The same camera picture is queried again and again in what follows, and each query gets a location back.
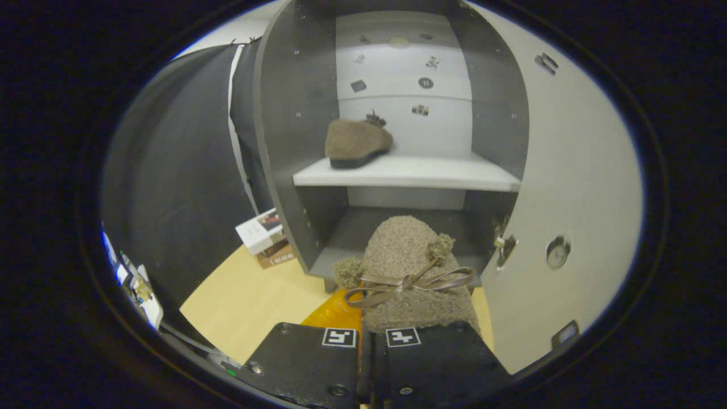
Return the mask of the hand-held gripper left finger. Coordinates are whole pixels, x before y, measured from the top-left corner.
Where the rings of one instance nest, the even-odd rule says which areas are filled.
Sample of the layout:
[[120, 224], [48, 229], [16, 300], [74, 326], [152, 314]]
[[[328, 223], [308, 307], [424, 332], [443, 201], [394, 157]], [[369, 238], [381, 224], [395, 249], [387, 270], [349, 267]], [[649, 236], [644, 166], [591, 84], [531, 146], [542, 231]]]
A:
[[362, 315], [340, 289], [300, 324], [273, 326], [237, 381], [307, 408], [359, 408]]

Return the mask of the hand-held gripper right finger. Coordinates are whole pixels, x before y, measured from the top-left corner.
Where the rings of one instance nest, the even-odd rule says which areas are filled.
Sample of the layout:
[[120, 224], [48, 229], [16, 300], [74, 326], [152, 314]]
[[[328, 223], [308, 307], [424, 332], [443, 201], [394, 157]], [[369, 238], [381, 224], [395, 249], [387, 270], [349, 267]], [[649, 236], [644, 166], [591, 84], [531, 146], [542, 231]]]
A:
[[467, 323], [395, 328], [372, 339], [372, 406], [477, 407], [511, 375]]

